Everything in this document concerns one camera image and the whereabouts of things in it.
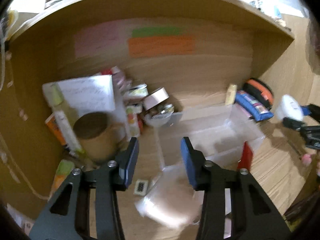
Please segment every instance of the cardboard tube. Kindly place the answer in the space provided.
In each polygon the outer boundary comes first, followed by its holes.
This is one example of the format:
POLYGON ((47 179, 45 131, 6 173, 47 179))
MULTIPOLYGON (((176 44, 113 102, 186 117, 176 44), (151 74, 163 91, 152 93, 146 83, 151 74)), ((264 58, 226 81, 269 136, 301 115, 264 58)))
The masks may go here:
POLYGON ((108 125, 107 114, 94 112, 80 117, 73 130, 87 156, 101 164, 116 155, 117 143, 114 130, 120 127, 124 128, 124 125, 122 123, 108 125))

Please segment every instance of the orange sticky note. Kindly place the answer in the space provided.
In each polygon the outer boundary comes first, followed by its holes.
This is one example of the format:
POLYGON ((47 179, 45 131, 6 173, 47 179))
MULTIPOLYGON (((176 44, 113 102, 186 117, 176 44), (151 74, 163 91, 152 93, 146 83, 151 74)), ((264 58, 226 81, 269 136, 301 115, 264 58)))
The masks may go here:
POLYGON ((187 55, 195 49, 193 36, 187 35, 130 38, 128 45, 129 55, 133 58, 187 55))

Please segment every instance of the metal screw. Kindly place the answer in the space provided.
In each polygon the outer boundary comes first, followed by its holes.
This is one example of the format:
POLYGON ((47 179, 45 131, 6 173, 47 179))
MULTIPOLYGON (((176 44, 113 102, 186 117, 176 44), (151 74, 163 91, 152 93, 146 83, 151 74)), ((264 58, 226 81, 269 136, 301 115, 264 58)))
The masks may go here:
POLYGON ((204 162, 204 166, 209 168, 209 167, 212 167, 213 166, 213 162, 212 161, 205 161, 204 162))
POLYGON ((76 168, 76 169, 74 169, 74 170, 72 171, 72 174, 73 174, 73 175, 79 175, 80 172, 81 172, 81 170, 78 169, 78 168, 76 168))
POLYGON ((240 173, 241 173, 242 175, 247 175, 249 172, 248 172, 247 169, 242 168, 242 169, 240 169, 240 173))
POLYGON ((109 166, 110 168, 115 167, 115 166, 117 166, 117 162, 116 162, 116 161, 109 161, 109 162, 108 162, 108 166, 109 166))

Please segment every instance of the blue pouch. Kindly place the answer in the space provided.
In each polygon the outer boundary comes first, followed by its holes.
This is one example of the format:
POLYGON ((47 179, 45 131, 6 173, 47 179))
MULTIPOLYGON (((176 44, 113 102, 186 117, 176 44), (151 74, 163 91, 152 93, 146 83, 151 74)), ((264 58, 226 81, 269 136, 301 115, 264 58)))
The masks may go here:
POLYGON ((256 122, 268 120, 273 117, 272 112, 266 109, 257 99, 243 90, 237 92, 235 102, 247 110, 256 122))

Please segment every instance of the roll of tape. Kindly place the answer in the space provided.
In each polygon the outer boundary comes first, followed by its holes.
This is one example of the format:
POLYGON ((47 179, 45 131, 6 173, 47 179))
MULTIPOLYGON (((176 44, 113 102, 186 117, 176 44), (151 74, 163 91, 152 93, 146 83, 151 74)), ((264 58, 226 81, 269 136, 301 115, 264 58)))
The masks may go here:
POLYGON ((159 88, 143 100, 143 106, 146 110, 149 110, 159 103, 165 101, 167 98, 169 98, 167 91, 165 91, 164 88, 159 88))

